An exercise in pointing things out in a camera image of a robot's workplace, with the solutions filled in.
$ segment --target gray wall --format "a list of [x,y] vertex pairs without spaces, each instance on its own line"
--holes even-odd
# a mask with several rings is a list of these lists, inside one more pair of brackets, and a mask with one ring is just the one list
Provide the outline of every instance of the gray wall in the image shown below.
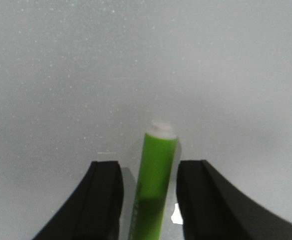
[[152,119],[176,161],[292,221],[292,1],[0,0],[0,240],[31,239],[92,160],[136,178]]

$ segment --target black plastic jaw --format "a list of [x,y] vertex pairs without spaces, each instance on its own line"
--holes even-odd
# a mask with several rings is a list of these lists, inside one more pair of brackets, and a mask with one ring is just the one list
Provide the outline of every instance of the black plastic jaw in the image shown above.
[[33,240],[117,240],[123,202],[116,161],[93,161],[65,204]]
[[248,198],[206,160],[181,161],[177,198],[185,240],[292,240],[292,224]]

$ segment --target highlighter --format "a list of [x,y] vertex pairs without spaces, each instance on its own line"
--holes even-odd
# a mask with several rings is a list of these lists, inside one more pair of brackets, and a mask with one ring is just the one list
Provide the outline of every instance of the highlighter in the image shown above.
[[158,240],[177,136],[170,124],[152,122],[144,136],[129,240]]

